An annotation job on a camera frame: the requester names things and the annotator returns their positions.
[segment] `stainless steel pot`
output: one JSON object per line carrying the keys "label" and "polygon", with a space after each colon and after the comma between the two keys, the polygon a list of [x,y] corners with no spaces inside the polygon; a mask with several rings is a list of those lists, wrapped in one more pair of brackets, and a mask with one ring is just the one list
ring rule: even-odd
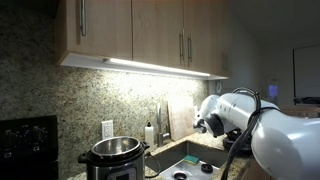
{"label": "stainless steel pot", "polygon": [[136,138],[109,138],[80,154],[78,163],[87,165],[87,180],[144,180],[144,151],[147,148],[147,143]]}

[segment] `bottle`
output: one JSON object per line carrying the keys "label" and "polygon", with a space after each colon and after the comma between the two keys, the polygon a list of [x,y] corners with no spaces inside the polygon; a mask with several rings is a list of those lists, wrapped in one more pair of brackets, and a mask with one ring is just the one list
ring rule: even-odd
{"label": "bottle", "polygon": [[153,126],[148,122],[147,126],[144,128],[144,139],[150,145],[146,152],[153,151],[154,148],[154,135],[153,135]]}

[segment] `granite countertop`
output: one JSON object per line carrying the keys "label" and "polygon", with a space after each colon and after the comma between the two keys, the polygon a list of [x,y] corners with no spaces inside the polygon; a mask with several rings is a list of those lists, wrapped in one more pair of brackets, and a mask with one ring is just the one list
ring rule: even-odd
{"label": "granite countertop", "polygon": [[[180,144],[184,141],[191,141],[193,143],[207,146],[210,148],[225,150],[222,145],[222,139],[224,137],[225,136],[213,138],[212,135],[209,133],[206,133],[206,134],[194,133],[194,134],[187,136],[185,138],[182,138],[178,141],[170,142],[170,143],[164,145],[163,147],[157,148],[154,151],[152,151],[151,154],[156,155],[156,154],[161,153],[162,151],[165,151],[166,149],[173,147],[177,144]],[[230,166],[228,179],[230,179],[230,180],[241,179],[243,173],[245,172],[245,170],[249,166],[250,160],[251,160],[250,158],[235,158],[233,160],[233,163]],[[225,168],[225,165],[223,165],[220,168],[220,170],[216,174],[213,175],[211,180],[220,180],[224,168]],[[145,167],[145,174],[150,176],[150,175],[155,174],[155,172],[153,170],[151,170],[150,168]],[[81,173],[75,177],[69,178],[68,180],[86,180],[86,173],[85,172]],[[156,177],[156,178],[152,178],[152,180],[164,180],[164,178]]]}

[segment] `electrical outlet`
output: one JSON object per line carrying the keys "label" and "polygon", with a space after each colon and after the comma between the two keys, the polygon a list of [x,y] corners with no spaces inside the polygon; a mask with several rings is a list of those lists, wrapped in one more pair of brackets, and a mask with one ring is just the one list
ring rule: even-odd
{"label": "electrical outlet", "polygon": [[102,139],[113,137],[113,120],[102,121]]}

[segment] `stainless steel sink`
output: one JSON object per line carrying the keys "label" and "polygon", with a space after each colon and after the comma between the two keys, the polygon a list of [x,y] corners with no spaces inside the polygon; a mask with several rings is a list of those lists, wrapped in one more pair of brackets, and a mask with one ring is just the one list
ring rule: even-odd
{"label": "stainless steel sink", "polygon": [[[196,165],[183,161],[186,155],[198,157],[200,162]],[[213,174],[226,162],[228,153],[215,148],[208,148],[190,141],[173,146],[157,155],[155,158],[161,165],[160,176],[166,180],[175,179],[210,179]],[[208,164],[213,171],[203,172],[202,164]],[[155,172],[159,171],[158,164],[153,158],[147,158],[145,165]]]}

